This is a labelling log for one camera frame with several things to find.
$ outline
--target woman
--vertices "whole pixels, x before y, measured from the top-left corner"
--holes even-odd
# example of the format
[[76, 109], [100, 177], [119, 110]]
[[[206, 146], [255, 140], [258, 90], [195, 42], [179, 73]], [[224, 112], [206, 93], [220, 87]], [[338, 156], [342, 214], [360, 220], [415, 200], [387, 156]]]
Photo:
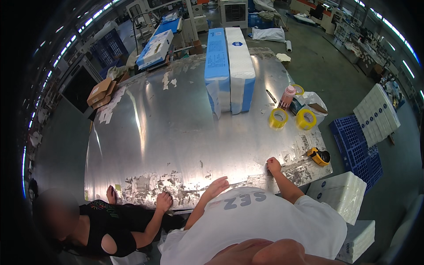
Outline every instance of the woman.
[[340, 264], [334, 259], [347, 233], [344, 219], [303, 192], [267, 161], [281, 197], [255, 187], [212, 182], [187, 220], [163, 245], [161, 264], [306, 265]]
[[116, 205], [112, 186], [106, 195], [109, 203], [95, 200], [78, 207], [64, 190], [47, 190], [34, 202], [34, 222], [59, 252], [74, 250], [96, 258], [125, 257], [136, 249], [149, 251], [152, 241], [159, 240], [161, 228], [169, 231], [182, 226], [183, 218], [165, 214], [173, 202], [166, 192], [157, 196], [154, 211], [133, 204]]

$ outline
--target tape roll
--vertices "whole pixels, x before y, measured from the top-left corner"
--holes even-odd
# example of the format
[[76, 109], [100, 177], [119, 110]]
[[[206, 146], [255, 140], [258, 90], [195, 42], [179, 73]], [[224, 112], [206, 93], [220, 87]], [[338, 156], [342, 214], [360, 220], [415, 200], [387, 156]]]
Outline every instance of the tape roll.
[[304, 130], [309, 130], [317, 123], [315, 114], [308, 109], [301, 109], [296, 115], [296, 124]]
[[280, 108], [273, 109], [271, 115], [269, 115], [269, 125], [273, 128], [281, 129], [286, 124], [288, 118], [289, 116], [285, 110]]
[[292, 87], [294, 87], [294, 89], [296, 89], [296, 95], [303, 95], [303, 93], [305, 93], [305, 90], [303, 89], [303, 87], [299, 86], [299, 85], [292, 85]]

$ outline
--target tissue package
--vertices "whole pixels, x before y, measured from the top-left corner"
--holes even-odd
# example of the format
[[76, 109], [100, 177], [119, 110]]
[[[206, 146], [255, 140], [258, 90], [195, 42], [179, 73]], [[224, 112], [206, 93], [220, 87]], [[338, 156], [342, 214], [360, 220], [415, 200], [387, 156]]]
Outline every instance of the tissue package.
[[172, 30], [151, 37], [136, 61], [138, 69], [141, 70], [165, 60], [173, 38]]
[[347, 223], [355, 225], [366, 187], [362, 179], [349, 171], [312, 182], [306, 195], [330, 205]]
[[230, 111], [230, 74], [223, 28], [209, 30], [205, 83], [212, 111], [218, 116]]
[[374, 243], [375, 221], [358, 220], [347, 224], [347, 236], [337, 259], [353, 264]]
[[230, 62], [231, 112], [250, 109], [255, 87], [255, 69], [240, 28], [225, 28]]
[[368, 147], [386, 139], [400, 126], [393, 105], [380, 84], [375, 84], [368, 95], [354, 108]]

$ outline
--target hand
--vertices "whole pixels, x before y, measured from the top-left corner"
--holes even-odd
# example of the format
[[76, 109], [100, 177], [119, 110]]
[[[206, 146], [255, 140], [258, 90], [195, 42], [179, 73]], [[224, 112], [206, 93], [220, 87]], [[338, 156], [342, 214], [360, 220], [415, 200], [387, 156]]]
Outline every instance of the hand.
[[209, 202], [216, 196], [218, 196], [221, 192], [225, 191], [230, 187], [228, 183], [227, 176], [220, 177], [219, 179], [214, 180], [209, 187], [205, 190], [205, 192], [202, 195], [202, 198]]
[[169, 210], [169, 207], [171, 207], [172, 203], [173, 200], [171, 195], [165, 191], [162, 191], [162, 193], [159, 194], [156, 198], [156, 210], [163, 211], [163, 213], [165, 213], [167, 210]]
[[109, 188], [107, 188], [106, 197], [109, 201], [109, 204], [116, 204], [116, 191], [111, 185], [109, 185]]
[[271, 157], [266, 162], [266, 168], [271, 172], [272, 175], [281, 172], [281, 165], [277, 158]]

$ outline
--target air cooler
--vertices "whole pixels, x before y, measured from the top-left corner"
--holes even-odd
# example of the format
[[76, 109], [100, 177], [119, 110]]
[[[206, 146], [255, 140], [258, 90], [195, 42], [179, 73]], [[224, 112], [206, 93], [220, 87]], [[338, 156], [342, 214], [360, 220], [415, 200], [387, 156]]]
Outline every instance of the air cooler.
[[221, 26], [247, 28], [248, 0], [219, 0]]

